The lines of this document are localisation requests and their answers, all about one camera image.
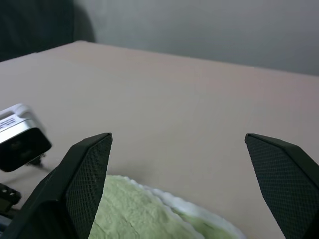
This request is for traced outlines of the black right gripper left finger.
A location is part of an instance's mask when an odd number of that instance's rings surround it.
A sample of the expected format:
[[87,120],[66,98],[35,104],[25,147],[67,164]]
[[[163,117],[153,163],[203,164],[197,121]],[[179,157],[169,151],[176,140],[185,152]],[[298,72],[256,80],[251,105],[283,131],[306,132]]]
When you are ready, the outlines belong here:
[[88,239],[101,201],[111,133],[73,145],[33,190],[0,239]]

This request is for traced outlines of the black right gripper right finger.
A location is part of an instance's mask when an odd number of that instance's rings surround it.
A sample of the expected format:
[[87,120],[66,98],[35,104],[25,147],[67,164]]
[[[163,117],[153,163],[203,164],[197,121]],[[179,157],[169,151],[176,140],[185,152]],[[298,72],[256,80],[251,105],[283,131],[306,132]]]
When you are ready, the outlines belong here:
[[249,133],[263,199],[286,239],[319,239],[319,165],[299,146]]

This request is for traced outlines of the green towel with white trim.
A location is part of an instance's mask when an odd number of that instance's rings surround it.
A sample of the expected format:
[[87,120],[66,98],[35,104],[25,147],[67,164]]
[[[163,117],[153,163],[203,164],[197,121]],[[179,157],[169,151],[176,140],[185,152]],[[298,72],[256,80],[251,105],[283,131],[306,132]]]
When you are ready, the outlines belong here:
[[247,239],[232,223],[129,177],[106,176],[88,239]]

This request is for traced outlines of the black chair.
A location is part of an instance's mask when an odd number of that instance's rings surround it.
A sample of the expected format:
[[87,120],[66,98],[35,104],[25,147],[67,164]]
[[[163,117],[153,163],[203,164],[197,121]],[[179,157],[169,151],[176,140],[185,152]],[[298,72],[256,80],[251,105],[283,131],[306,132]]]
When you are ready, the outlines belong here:
[[79,40],[95,42],[80,0],[0,0],[0,62]]

